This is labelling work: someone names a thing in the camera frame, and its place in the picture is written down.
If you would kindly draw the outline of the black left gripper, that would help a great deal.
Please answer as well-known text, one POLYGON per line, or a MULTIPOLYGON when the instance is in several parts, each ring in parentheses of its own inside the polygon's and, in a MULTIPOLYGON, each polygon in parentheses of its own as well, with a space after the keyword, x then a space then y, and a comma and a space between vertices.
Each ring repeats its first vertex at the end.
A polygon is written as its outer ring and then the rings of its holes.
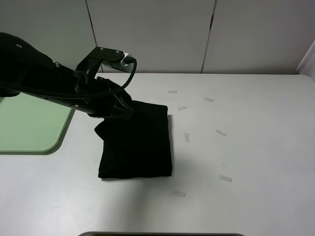
MULTIPOLYGON (((79 95, 112 92, 112 90, 120 87, 109 79, 100 76, 89 79, 86 74, 80 72, 74 72, 73 75, 77 79, 74 89, 79 95)), ((125 90, 109 95, 75 100, 73 108, 88 114, 90 117, 108 120, 130 119, 134 111, 132 99, 125 90)))

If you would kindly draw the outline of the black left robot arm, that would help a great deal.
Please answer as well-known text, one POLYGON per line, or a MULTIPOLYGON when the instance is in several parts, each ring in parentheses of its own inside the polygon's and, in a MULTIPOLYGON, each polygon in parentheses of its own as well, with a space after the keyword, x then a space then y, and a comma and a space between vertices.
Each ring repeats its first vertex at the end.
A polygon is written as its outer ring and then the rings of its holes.
POLYGON ((0 95, 21 93, 103 119, 130 119, 132 99, 125 91, 137 61, 123 51, 95 47, 72 70, 17 36, 0 34, 0 95), (96 74, 101 65, 130 74, 118 85, 96 74))

